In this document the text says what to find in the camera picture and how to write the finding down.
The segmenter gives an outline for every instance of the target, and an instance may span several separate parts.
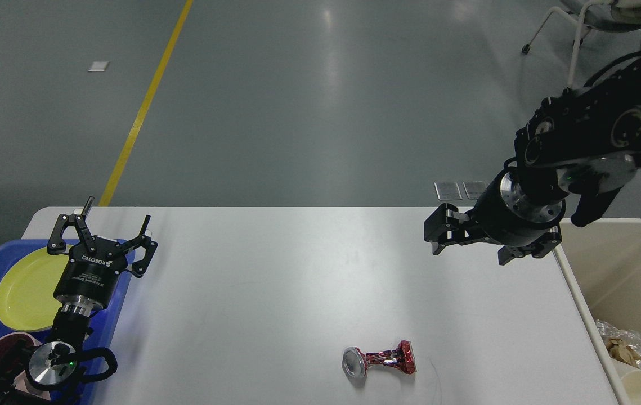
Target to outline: white table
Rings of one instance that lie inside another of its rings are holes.
[[[129,239],[148,213],[160,244],[130,284],[119,371],[95,403],[618,403],[552,254],[432,256],[433,209],[93,208],[93,233]],[[43,208],[23,238],[72,210]],[[415,375],[349,382],[343,349],[400,339]]]

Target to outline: robotic arm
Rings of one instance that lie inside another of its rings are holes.
[[[442,204],[425,220],[433,254],[449,245],[500,244],[499,264],[516,257],[544,257],[562,241],[565,197],[579,194],[576,226],[600,218],[641,167],[641,57],[600,84],[546,98],[516,131],[516,156],[505,162],[475,206],[460,213]]]
[[[62,305],[45,343],[32,346],[19,341],[0,361],[0,405],[76,403],[83,384],[105,380],[118,369],[115,355],[109,348],[83,347],[86,338],[93,333],[89,327],[91,318],[97,311],[107,308],[122,272],[127,271],[138,278],[145,274],[158,243],[151,239],[147,230],[150,215],[145,216],[138,236],[124,243],[91,234],[86,217],[92,205],[93,197],[90,197],[84,208],[57,218],[47,251],[68,256],[68,263],[53,292],[53,297]],[[69,227],[75,228],[79,243],[66,252],[68,244],[62,236]],[[140,247],[145,249],[145,256],[127,268],[125,255]],[[86,374],[88,369],[84,362],[96,358],[104,359],[106,371]],[[59,398],[50,402],[14,389],[14,378],[22,371],[35,389],[58,391]]]

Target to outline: robotiq logo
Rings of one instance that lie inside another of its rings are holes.
[[[102,264],[105,267],[110,267],[110,265],[113,263],[112,260],[101,260],[101,259],[96,259],[95,257],[87,257],[83,254],[83,260],[86,260],[88,262],[93,262],[97,264]]]

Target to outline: gray floor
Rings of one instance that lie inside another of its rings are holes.
[[[100,197],[183,3],[0,2],[0,244]],[[196,0],[112,205],[437,205],[564,87],[565,21],[520,54],[555,3]],[[592,33],[577,81],[639,41]]]

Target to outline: chair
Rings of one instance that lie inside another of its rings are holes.
[[[575,42],[573,43],[573,54],[570,57],[570,72],[568,73],[568,87],[573,86],[575,66],[578,62],[580,44],[591,30],[605,31],[608,33],[628,33],[641,29],[641,0],[560,0],[570,11],[562,10],[560,7],[551,7],[543,17],[531,41],[523,47],[523,54],[531,49],[536,36],[543,29],[548,18],[555,13],[563,16],[575,26]]]

